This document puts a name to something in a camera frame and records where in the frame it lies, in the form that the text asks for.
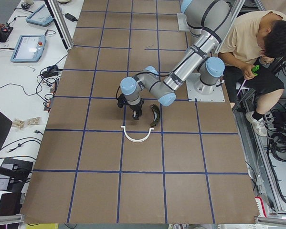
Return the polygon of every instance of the power adapter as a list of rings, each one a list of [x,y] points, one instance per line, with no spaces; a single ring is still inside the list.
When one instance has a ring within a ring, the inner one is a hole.
[[[70,21],[78,21],[76,17],[74,17],[72,14],[66,13],[65,17]]]
[[[60,71],[63,69],[59,69],[57,65],[49,66],[47,67],[46,71],[42,72],[42,77],[43,78],[49,78],[53,77],[55,75],[58,75]]]

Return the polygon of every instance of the black hair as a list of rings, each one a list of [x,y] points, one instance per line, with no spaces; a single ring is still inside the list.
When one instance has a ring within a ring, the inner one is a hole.
[[[270,33],[264,37],[264,42],[266,56],[286,57],[286,21],[274,21]]]

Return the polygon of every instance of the monitor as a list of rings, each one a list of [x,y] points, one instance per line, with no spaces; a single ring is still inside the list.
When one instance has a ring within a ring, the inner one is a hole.
[[[53,21],[47,6],[43,4],[35,12],[26,18],[27,23],[48,26]]]
[[[38,62],[44,51],[44,35],[21,35],[11,56],[12,62]]]

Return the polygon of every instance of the yellow object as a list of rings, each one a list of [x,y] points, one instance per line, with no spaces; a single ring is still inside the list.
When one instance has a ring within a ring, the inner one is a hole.
[[[26,224],[27,229],[58,229],[59,224],[58,223],[45,223],[45,224]]]

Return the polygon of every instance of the gray floor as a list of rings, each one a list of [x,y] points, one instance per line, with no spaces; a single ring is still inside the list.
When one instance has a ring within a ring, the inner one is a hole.
[[[0,0],[0,23],[5,24],[18,6],[20,0]]]

